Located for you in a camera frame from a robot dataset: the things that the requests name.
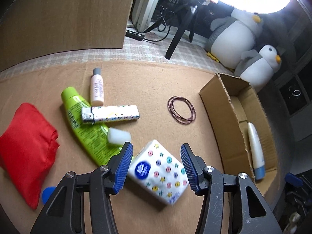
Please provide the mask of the blue round lid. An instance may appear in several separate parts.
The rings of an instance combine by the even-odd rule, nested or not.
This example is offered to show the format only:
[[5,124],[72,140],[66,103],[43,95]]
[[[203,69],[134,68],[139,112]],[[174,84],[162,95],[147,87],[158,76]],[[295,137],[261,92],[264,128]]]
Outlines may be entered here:
[[51,195],[55,189],[56,189],[55,186],[50,186],[50,187],[47,187],[43,190],[43,192],[42,192],[42,203],[43,204],[47,203],[48,199],[51,197]]

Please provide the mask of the white blue lotion tube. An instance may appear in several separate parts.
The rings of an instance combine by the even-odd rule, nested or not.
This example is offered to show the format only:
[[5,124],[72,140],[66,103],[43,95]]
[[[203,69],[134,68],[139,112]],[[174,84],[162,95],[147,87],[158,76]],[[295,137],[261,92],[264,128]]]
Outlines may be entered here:
[[250,122],[248,122],[247,125],[254,176],[256,180],[261,180],[265,177],[265,161],[260,138],[258,136],[255,126]]

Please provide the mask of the red fabric pouch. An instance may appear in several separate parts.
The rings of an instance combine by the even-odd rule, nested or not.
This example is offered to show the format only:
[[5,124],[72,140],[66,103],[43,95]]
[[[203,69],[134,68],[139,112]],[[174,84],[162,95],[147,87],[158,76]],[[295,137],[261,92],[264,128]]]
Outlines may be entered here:
[[56,160],[57,139],[54,126],[29,103],[17,108],[1,135],[1,168],[33,210],[38,207],[43,183]]

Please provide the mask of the green tube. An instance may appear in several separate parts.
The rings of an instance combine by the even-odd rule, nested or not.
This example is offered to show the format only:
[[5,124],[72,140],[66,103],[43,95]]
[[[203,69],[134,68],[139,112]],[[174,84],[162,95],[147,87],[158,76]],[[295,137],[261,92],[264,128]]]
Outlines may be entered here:
[[74,87],[65,88],[61,93],[61,99],[74,134],[98,166],[107,164],[112,156],[120,153],[120,146],[108,142],[108,127],[105,124],[92,125],[82,121],[82,108],[90,107],[90,104]]

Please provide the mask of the white foam block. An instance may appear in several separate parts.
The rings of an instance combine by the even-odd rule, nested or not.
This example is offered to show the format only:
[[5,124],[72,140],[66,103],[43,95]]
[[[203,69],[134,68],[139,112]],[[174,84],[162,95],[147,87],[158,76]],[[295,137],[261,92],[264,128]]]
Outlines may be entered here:
[[107,140],[110,144],[123,146],[126,142],[131,142],[131,134],[127,131],[110,127],[107,132]]

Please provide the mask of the white dotted tissue pack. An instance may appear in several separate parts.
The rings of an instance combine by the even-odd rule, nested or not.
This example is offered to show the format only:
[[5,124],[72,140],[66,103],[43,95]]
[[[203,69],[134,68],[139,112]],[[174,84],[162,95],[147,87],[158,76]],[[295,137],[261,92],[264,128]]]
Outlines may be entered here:
[[132,159],[128,176],[167,205],[175,204],[188,186],[183,164],[156,139]]

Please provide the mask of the patterned slim box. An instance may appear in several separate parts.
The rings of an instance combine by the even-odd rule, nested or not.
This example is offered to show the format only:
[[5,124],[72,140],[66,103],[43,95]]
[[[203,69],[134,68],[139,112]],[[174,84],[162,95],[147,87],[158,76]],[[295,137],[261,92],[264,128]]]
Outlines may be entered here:
[[88,124],[138,120],[136,105],[83,107],[82,121]]

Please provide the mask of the cardboard box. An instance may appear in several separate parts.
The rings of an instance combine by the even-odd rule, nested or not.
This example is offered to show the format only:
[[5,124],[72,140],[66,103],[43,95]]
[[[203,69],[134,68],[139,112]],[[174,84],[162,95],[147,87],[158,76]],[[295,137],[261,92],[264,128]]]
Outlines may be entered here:
[[264,189],[277,175],[276,147],[258,95],[248,82],[226,74],[216,74],[199,92],[221,154],[225,173],[245,172],[254,177],[248,137],[252,123],[260,137],[265,177],[256,184]]

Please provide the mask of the small penguin plush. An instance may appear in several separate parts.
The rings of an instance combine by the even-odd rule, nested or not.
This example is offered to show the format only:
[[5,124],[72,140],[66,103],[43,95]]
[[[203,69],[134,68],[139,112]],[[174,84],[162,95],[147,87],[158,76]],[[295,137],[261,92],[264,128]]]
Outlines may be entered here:
[[281,58],[271,45],[265,45],[259,52],[245,51],[241,54],[234,75],[247,81],[259,92],[281,67]]

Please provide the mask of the small pink bottle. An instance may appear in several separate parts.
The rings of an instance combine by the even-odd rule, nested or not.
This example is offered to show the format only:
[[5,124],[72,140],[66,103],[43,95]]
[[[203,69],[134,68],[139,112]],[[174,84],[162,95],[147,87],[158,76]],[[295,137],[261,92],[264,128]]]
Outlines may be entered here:
[[94,68],[90,83],[90,104],[102,106],[104,104],[104,82],[101,68]]

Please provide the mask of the large penguin plush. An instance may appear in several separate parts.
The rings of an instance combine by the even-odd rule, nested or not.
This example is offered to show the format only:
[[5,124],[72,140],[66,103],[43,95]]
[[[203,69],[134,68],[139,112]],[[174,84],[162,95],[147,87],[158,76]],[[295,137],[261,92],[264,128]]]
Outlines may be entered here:
[[263,29],[263,19],[254,13],[234,9],[230,16],[217,18],[205,50],[207,56],[229,69],[236,69],[241,54],[251,50]]

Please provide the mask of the black power strip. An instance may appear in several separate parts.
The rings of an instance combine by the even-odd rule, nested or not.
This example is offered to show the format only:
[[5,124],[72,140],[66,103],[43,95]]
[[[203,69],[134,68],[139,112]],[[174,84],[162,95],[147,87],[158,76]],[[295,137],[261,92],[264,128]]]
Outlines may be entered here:
[[133,31],[130,31],[130,30],[126,30],[125,31],[125,36],[129,37],[131,39],[135,39],[137,41],[143,41],[144,38],[145,38],[144,34],[133,32]]

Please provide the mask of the black tripod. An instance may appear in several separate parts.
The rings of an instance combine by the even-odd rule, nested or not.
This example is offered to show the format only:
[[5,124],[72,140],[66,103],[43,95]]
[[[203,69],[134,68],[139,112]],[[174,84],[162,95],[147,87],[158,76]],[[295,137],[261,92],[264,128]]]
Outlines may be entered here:
[[179,14],[180,11],[182,11],[183,9],[187,9],[186,15],[182,19],[173,39],[172,39],[172,41],[171,41],[171,43],[170,43],[170,45],[169,45],[169,47],[165,53],[165,58],[168,60],[171,59],[178,43],[180,42],[181,38],[183,37],[184,32],[186,31],[189,24],[191,23],[191,21],[195,17],[196,10],[198,9],[198,5],[191,5],[191,4],[187,3],[186,5],[181,5],[175,11],[169,11],[169,10],[165,9],[163,6],[160,6],[160,17],[159,17],[159,19],[144,31],[144,33],[151,32],[153,29],[158,28],[161,24],[164,25],[163,30],[165,30],[166,27],[169,26],[168,32],[167,32],[165,37],[163,37],[162,39],[159,39],[159,40],[147,40],[147,41],[160,42],[160,41],[164,40],[169,35],[170,29],[171,29],[171,25],[167,24],[167,21],[171,20],[175,15]]

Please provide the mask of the large wooden board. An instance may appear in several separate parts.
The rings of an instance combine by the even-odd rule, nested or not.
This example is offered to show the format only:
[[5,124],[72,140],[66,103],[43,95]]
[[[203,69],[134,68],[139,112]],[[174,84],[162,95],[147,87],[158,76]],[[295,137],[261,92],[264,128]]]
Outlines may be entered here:
[[120,49],[133,0],[15,0],[1,17],[1,69],[52,53]]

